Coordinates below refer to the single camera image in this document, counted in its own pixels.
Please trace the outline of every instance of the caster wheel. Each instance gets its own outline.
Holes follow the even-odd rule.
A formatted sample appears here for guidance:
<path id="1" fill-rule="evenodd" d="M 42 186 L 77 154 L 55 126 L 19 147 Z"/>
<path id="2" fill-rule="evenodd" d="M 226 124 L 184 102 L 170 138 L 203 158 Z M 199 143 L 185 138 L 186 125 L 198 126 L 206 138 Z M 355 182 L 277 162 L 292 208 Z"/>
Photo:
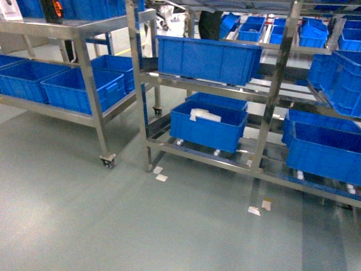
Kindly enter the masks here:
<path id="1" fill-rule="evenodd" d="M 184 143 L 184 140 L 182 140 L 182 139 L 177 140 L 177 146 L 181 146 L 181 145 L 183 145 L 183 143 Z"/>
<path id="2" fill-rule="evenodd" d="M 214 155 L 214 156 L 219 156 L 220 153 L 221 153 L 221 150 L 216 150 L 216 151 L 213 153 L 213 155 Z"/>
<path id="3" fill-rule="evenodd" d="M 156 117 L 161 117 L 162 113 L 163 113 L 163 109 L 162 108 L 156 108 L 154 107 L 154 114 L 156 115 Z"/>
<path id="4" fill-rule="evenodd" d="M 108 160 L 102 160 L 103 161 L 103 165 L 108 168 L 108 169 L 112 169 L 115 167 L 115 161 L 108 161 Z"/>

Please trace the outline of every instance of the metal shelving cart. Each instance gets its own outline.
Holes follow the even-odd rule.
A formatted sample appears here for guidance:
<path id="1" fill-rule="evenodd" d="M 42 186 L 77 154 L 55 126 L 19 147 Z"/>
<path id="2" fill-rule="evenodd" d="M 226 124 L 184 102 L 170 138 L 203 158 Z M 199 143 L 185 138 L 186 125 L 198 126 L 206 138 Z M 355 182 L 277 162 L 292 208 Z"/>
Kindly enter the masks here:
<path id="1" fill-rule="evenodd" d="M 139 13 L 139 22 L 142 23 L 150 21 L 151 23 L 153 42 L 155 42 L 155 18 L 155 10 L 145 10 L 144 12 Z M 21 34 L 24 36 L 40 36 L 56 38 L 59 40 L 74 41 L 74 47 L 79 58 L 79 64 L 67 64 L 72 66 L 80 66 L 86 85 L 86 91 L 89 96 L 91 111 L 93 114 L 88 115 L 74 112 L 59 107 L 50 106 L 48 104 L 40 104 L 31 102 L 29 100 L 9 97 L 6 95 L 0 95 L 0 103 L 96 128 L 102 150 L 102 155 L 100 158 L 107 168 L 112 168 L 115 163 L 115 154 L 111 153 L 109 150 L 107 137 L 104 134 L 104 126 L 109 121 L 114 119 L 118 114 L 120 114 L 124 109 L 135 102 L 135 91 L 132 91 L 126 97 L 122 98 L 111 108 L 102 113 L 98 92 L 95 86 L 93 70 L 86 47 L 86 41 L 88 38 L 109 33 L 124 27 L 127 27 L 126 16 L 120 16 L 101 21 L 65 20 L 63 24 L 49 24 L 46 23 L 43 19 L 30 18 L 25 18 L 23 21 L 0 20 L 0 32 L 3 33 Z"/>
<path id="2" fill-rule="evenodd" d="M 157 67 L 151 67 L 149 61 L 142 59 L 141 51 L 139 50 L 139 28 L 138 15 L 134 11 L 134 6 L 137 5 L 137 0 L 127 0 L 127 17 L 129 25 L 129 33 L 131 40 L 131 52 L 133 57 L 133 66 L 135 73 L 135 84 L 137 91 L 137 100 L 143 101 L 138 103 L 139 117 L 140 117 L 140 134 L 144 144 L 144 153 L 146 155 L 146 168 L 151 170 L 154 166 L 151 149 L 157 149 L 162 152 L 167 152 L 174 155 L 179 155 L 192 160 L 200 161 L 211 166 L 220 167 L 233 172 L 246 174 L 248 176 L 259 178 L 268 182 L 276 183 L 307 193 L 315 194 L 324 198 L 332 199 L 340 203 L 349 204 L 355 207 L 361 207 L 361 195 L 351 194 L 348 192 L 344 183 L 339 183 L 335 180 L 321 178 L 312 174 L 304 174 L 304 178 L 297 178 L 297 171 L 288 168 L 285 165 L 285 158 L 287 157 L 287 149 L 285 146 L 276 145 L 266 141 L 269 132 L 282 133 L 281 128 L 283 119 L 279 116 L 274 116 L 275 107 L 291 108 L 300 111 L 317 113 L 325 116 L 332 116 L 346 120 L 361 121 L 360 118 L 347 117 L 338 114 L 329 104 L 326 97 L 317 93 L 311 86 L 310 92 L 302 92 L 288 88 L 282 83 L 294 84 L 297 80 L 306 80 L 308 69 L 287 67 L 287 60 L 291 50 L 299 53 L 315 54 L 323 53 L 330 54 L 331 47 L 328 49 L 315 49 L 310 47 L 298 47 L 293 45 L 293 37 L 297 33 L 297 23 L 300 16 L 316 16 L 319 14 L 328 14 L 330 11 L 315 11 L 315 5 L 341 5 L 336 11 L 332 11 L 332 16 L 342 16 L 343 14 L 360 15 L 360 12 L 354 11 L 357 5 L 350 5 L 350 3 L 335 3 L 335 2 L 312 2 L 312 1 L 286 1 L 286 0 L 271 0 L 271 1 L 252 1 L 252 3 L 271 4 L 281 3 L 287 4 L 284 8 L 272 8 L 269 6 L 267 10 L 257 9 L 255 5 L 250 5 L 248 8 L 237 6 L 241 1 L 222 1 L 221 6 L 212 6 L 210 1 L 188 1 L 195 2 L 190 7 L 197 8 L 200 5 L 207 4 L 208 8 L 215 8 L 221 11 L 238 11 L 247 13 L 273 13 L 273 14 L 288 14 L 283 40 L 281 45 L 266 45 L 269 49 L 279 49 L 277 61 L 275 65 L 261 63 L 259 73 L 265 76 L 265 80 L 269 80 L 268 85 L 259 85 L 249 83 L 246 86 L 232 86 L 224 84 L 217 84 L 212 82 L 200 81 L 194 78 L 185 78 L 180 76 L 166 75 L 159 73 Z M 334 33 L 330 39 L 330 45 L 334 46 L 341 33 L 344 20 L 339 20 L 335 26 Z M 242 138 L 240 140 L 237 152 L 231 157 L 217 157 L 211 152 L 199 151 L 196 148 L 189 146 L 178 146 L 174 144 L 175 138 L 170 137 L 168 140 L 160 140 L 160 137 L 166 134 L 170 128 L 170 114 L 162 118 L 148 123 L 146 111 L 146 98 L 144 95 L 143 82 L 149 82 L 152 85 L 170 86 L 177 89 L 184 89 L 188 91 L 198 91 L 202 93 L 209 93 L 220 95 L 224 97 L 247 100 L 249 102 L 265 104 L 266 108 L 263 116 L 249 114 L 247 126 L 259 129 L 258 140 L 249 138 Z M 292 92 L 301 92 L 310 95 L 310 99 L 295 98 L 287 95 L 280 95 L 280 90 L 287 90 Z"/>

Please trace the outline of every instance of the yellow floor line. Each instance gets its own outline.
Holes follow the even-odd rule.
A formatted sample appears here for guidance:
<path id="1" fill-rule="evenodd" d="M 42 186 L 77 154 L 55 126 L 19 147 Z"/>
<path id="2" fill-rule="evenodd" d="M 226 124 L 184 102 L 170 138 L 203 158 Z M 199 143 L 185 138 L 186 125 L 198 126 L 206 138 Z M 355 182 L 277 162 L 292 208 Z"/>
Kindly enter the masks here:
<path id="1" fill-rule="evenodd" d="M 115 55 L 122 55 L 122 54 L 128 53 L 129 51 L 130 51 L 130 48 L 120 51 L 119 53 L 116 53 Z"/>

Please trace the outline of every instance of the person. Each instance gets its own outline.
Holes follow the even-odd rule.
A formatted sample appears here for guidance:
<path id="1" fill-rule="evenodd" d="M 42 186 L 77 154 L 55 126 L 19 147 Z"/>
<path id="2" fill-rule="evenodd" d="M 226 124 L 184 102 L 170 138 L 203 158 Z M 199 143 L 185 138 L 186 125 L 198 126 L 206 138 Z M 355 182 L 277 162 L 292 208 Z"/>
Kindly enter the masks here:
<path id="1" fill-rule="evenodd" d="M 215 11 L 214 13 L 202 11 L 198 23 L 199 35 L 204 40 L 219 40 L 219 33 L 221 31 L 221 17 L 222 11 Z"/>

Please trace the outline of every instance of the floor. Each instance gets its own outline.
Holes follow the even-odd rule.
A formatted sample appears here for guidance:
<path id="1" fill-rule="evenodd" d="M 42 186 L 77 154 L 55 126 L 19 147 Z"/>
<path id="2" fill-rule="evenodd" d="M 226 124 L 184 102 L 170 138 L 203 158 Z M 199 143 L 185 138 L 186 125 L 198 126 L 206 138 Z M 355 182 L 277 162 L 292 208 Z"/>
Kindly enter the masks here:
<path id="1" fill-rule="evenodd" d="M 51 45 L 36 53 L 60 57 Z M 165 112 L 186 96 L 161 92 Z M 94 129 L 0 106 L 0 270 L 361 270 L 348 209 L 168 154 L 158 181 L 142 166 L 138 123 L 133 105 L 107 125 L 108 170 Z M 264 198 L 270 212 L 247 212 Z"/>

